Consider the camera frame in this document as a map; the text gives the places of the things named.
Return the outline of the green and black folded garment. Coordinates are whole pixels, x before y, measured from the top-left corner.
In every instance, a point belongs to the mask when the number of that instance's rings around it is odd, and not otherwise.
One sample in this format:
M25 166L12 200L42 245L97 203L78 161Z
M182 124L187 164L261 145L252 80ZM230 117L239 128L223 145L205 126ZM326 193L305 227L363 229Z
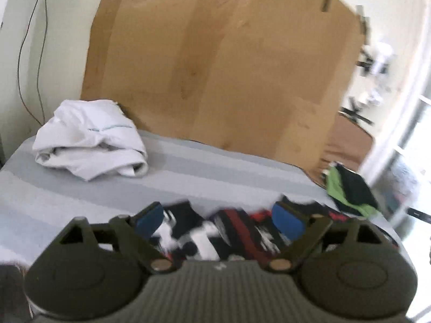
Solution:
M379 205L361 175L341 163L326 170L326 193L341 212L369 219L378 213Z

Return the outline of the wood pattern board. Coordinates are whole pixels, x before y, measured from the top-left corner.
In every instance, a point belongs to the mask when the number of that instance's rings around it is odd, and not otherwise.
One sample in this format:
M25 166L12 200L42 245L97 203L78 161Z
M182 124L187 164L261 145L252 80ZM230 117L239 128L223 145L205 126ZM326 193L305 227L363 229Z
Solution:
M152 133L311 169L365 41L341 0L101 0L84 100Z

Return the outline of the striped grey bed sheet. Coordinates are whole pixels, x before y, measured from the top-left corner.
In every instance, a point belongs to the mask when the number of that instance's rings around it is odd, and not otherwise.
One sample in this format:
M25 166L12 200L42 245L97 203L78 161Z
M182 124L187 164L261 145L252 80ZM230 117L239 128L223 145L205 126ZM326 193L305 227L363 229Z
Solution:
M30 264L72 218L104 223L154 201L187 200L201 215L225 207L269 209L281 196L333 206L326 191L294 166L146 132L142 140L150 166L145 176L90 182L39 165L33 139L25 140L1 170L1 259Z

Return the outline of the white folded garment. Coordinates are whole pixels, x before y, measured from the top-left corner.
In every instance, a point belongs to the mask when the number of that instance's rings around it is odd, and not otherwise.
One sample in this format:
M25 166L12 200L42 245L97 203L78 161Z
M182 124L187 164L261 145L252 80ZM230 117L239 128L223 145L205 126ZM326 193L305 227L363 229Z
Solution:
M65 100L37 132L35 161L90 181L107 174L143 177L148 154L137 127L111 100Z

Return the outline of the black white red patterned garment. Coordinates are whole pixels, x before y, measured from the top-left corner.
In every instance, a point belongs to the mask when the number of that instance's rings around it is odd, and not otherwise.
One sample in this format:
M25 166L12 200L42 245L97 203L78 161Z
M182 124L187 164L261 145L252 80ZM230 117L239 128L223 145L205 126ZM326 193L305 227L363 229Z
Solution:
M334 222L349 219L317 202L294 203L285 196L279 202L308 216L323 215ZM175 263L235 259L266 262L291 243L274 225L272 209L249 214L244 209L227 208L202 217L188 201L177 203L163 207L164 220L148 241Z

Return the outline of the brown cushion mat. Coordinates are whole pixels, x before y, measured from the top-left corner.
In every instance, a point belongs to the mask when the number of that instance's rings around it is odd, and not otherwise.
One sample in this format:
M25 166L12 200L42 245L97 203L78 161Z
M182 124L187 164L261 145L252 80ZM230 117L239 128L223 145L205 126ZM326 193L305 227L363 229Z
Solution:
M331 163L342 163L346 168L358 172L373 144L374 138L365 129L339 113L326 137L318 163L306 174L323 187L323 172Z

